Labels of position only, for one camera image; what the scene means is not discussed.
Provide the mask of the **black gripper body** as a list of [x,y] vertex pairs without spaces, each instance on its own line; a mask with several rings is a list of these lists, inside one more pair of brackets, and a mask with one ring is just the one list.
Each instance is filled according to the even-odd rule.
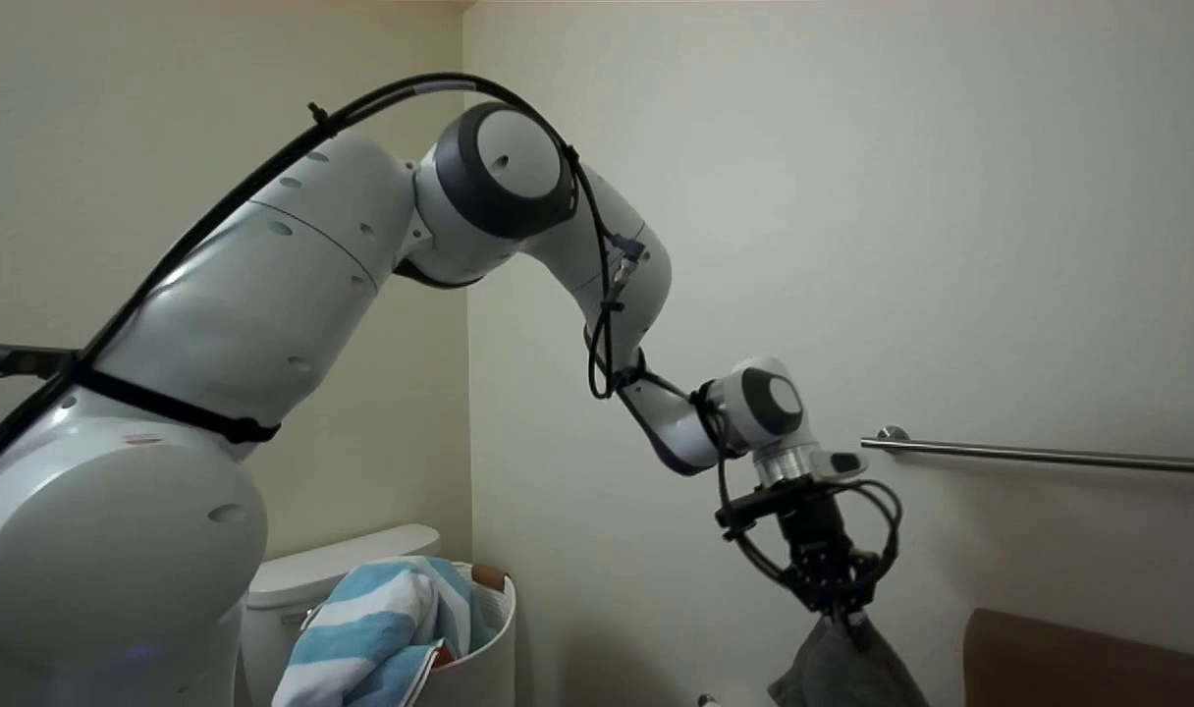
[[[862,551],[850,538],[841,494],[862,494],[885,520],[885,546]],[[773,520],[787,538],[787,562],[773,562],[752,529]],[[735,499],[731,485],[719,485],[715,523],[743,557],[795,593],[810,612],[858,616],[871,605],[875,586],[900,557],[905,503],[875,478],[783,478]]]

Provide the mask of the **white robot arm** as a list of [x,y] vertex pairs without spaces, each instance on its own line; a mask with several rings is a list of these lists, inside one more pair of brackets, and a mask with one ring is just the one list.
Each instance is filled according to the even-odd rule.
[[388,277],[472,288],[518,250],[575,296],[591,360],[669,466],[760,462],[764,486],[719,523],[773,520],[791,542],[773,580],[816,616],[773,698],[905,692],[866,616],[892,557],[850,542],[850,485],[791,373],[755,360],[692,392],[658,376],[645,334],[671,260],[654,227],[544,118],[482,101],[412,168],[337,134],[302,142],[93,345],[0,345],[0,373],[41,381],[0,424],[0,707],[231,707],[264,557],[243,457],[326,376]]

